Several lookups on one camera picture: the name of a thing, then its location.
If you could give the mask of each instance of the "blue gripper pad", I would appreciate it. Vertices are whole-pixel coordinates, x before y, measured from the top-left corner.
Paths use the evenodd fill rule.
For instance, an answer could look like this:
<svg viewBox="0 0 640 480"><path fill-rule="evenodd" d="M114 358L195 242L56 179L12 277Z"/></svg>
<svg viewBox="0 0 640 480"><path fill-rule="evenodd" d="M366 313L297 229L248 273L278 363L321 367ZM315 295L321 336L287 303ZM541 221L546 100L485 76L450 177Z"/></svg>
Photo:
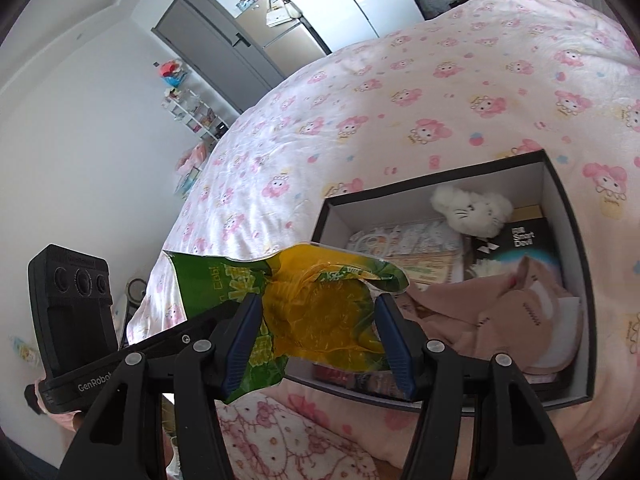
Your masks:
<svg viewBox="0 0 640 480"><path fill-rule="evenodd" d="M226 397L240 386L261 323L262 299L257 294L247 294L226 327L224 342L216 345L216 353L221 352L225 362L222 392Z"/></svg>
<svg viewBox="0 0 640 480"><path fill-rule="evenodd" d="M425 368L422 348L427 336L417 323L402 317L390 294L378 296L374 318L396 384L408 400L414 400Z"/></svg>

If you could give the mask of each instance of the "storage box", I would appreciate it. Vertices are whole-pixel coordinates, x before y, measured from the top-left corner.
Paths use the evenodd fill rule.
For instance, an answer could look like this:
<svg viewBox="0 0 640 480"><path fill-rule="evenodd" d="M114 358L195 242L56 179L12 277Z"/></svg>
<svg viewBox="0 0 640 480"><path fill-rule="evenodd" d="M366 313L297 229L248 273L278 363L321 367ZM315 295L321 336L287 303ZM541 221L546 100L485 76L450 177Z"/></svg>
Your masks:
<svg viewBox="0 0 640 480"><path fill-rule="evenodd" d="M441 215L432 209L430 198L435 187L444 182L479 193L501 193L511 200L514 208L541 207L558 247L564 287L580 297L583 329L573 363L559 372L554 382L532 386L548 410L591 400L596 369L596 326L589 266L571 204L544 151L328 198L322 206L312 241L345 248L349 238L359 231L437 218ZM360 402L401 410L420 409L420 404L369 396L315 380L311 363L297 358L290 359L286 373L291 380ZM469 404L465 411L472 413L473 406Z"/></svg>

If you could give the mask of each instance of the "camera lens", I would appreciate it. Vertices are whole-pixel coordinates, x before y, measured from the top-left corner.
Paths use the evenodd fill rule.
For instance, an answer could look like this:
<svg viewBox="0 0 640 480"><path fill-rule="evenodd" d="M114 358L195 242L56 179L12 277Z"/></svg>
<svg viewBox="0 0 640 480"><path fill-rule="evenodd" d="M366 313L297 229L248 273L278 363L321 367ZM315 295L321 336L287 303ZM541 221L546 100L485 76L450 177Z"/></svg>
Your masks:
<svg viewBox="0 0 640 480"><path fill-rule="evenodd" d="M107 280L101 274L99 274L95 279L95 288L98 289L100 294L104 294L107 291Z"/></svg>
<svg viewBox="0 0 640 480"><path fill-rule="evenodd" d="M76 287L82 296L91 294L91 276L84 269L78 269L76 272Z"/></svg>
<svg viewBox="0 0 640 480"><path fill-rule="evenodd" d="M53 274L53 282L60 292L69 290L69 278L66 275L66 269L64 267L58 267L56 269L56 272Z"/></svg>

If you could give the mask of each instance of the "bed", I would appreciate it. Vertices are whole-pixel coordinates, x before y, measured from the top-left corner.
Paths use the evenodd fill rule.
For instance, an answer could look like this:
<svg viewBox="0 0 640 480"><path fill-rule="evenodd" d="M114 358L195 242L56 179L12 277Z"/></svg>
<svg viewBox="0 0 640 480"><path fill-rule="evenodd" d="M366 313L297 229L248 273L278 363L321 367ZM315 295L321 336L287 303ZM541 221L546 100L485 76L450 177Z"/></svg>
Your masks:
<svg viewBox="0 0 640 480"><path fill-rule="evenodd" d="M634 4L618 3L635 32ZM578 477L597 478L640 415L640 58L621 24L591 7L472 0L301 69L223 137L164 249L260 258L310 240L329 196L540 148L574 206L598 327L593 401L551 417ZM615 213L602 192L616 194ZM129 341L184 319L161 254ZM284 382L267 394L376 459L404 462L415 415ZM466 478L469 439L464 424L455 478Z"/></svg>

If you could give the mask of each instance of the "refrigerator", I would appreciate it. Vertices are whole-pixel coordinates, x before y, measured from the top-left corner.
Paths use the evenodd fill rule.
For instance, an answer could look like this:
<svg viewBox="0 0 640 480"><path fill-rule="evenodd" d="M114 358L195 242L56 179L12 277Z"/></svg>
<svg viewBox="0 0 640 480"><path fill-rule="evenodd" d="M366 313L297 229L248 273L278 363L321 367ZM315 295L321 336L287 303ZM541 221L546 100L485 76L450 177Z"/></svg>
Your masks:
<svg viewBox="0 0 640 480"><path fill-rule="evenodd" d="M236 18L236 22L249 35L252 43L262 48L284 77L330 54L328 47L304 17L267 27L268 10L268 0L257 0Z"/></svg>

